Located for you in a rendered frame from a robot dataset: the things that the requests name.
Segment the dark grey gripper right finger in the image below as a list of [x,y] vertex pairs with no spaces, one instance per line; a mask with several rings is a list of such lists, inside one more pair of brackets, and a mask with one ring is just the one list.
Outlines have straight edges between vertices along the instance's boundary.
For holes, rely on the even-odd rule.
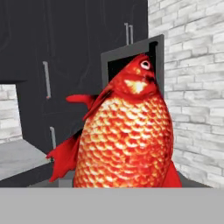
[[176,173],[177,176],[177,183],[175,184],[176,187],[191,187],[191,188],[209,188],[209,185],[201,184],[200,182],[190,180],[189,178],[185,177],[179,171]]

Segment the red orange scaly fish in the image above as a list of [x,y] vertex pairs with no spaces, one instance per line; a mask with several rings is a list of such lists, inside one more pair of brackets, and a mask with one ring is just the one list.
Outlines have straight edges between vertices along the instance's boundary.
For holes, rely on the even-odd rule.
[[172,161],[172,117],[150,58],[137,55],[98,95],[66,100],[87,105],[84,125],[51,150],[51,181],[74,172],[75,187],[182,186]]

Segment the grey microwave oven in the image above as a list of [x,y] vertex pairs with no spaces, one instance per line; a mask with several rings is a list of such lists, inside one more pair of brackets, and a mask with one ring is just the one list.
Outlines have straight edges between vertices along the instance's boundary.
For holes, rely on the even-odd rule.
[[165,36],[163,34],[101,54],[102,87],[125,67],[131,74],[144,72],[156,83],[161,95],[165,91]]

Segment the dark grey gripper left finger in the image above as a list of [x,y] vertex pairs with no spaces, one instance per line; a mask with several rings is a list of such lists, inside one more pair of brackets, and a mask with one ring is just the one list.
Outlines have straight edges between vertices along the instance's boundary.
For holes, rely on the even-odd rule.
[[69,187],[72,188],[74,185],[74,172],[70,171],[64,178],[58,178],[57,180],[50,182],[48,179],[41,181],[32,187]]

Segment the black cupboard door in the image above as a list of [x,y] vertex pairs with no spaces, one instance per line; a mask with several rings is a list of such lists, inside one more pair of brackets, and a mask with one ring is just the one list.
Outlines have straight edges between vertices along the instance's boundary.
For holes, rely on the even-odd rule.
[[131,0],[129,30],[131,43],[148,38],[148,0]]
[[126,44],[123,0],[55,0],[62,67],[69,74],[68,95],[98,94],[102,89],[101,54]]
[[23,138],[47,154],[53,149],[50,126],[55,129],[58,146],[78,132],[83,127],[83,121],[81,116],[73,111],[50,115],[29,115],[28,120],[22,122]]
[[52,55],[51,1],[0,0],[0,84],[17,86],[26,116],[40,116],[49,99],[43,63]]

